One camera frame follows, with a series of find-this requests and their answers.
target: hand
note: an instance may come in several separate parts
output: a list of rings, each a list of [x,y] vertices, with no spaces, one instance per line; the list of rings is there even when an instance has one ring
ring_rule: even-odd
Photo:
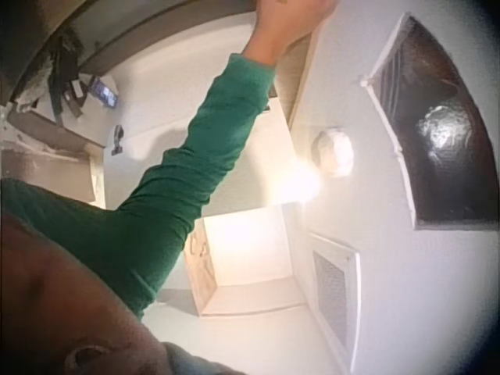
[[[258,0],[257,24],[243,55],[275,65],[290,44],[311,33],[336,5],[337,0]]]

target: green sleeve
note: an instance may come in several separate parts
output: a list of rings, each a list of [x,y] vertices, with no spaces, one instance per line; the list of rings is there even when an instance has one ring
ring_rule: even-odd
[[[115,211],[89,208],[18,181],[2,182],[2,207],[74,254],[141,315],[177,261],[203,205],[233,169],[268,102],[273,78],[272,68],[232,55],[184,144],[166,151]]]

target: person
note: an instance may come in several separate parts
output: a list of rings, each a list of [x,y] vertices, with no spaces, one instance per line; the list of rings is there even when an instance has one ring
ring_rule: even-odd
[[[184,144],[166,151],[118,209],[2,180],[2,373],[235,373],[158,342],[138,318],[234,167],[278,59],[335,5],[259,0],[245,50],[213,81]]]

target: skin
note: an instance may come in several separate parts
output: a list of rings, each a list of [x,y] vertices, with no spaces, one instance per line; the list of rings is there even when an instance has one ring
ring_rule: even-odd
[[[275,66],[334,0],[260,0],[242,54]],[[114,293],[57,244],[2,213],[2,373],[165,374],[168,352]],[[76,353],[92,355],[75,365]]]

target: phone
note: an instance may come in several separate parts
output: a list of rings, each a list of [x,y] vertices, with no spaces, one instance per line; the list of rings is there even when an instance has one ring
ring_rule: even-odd
[[[118,97],[98,77],[93,76],[89,83],[88,92],[99,99],[106,107],[115,108]]]

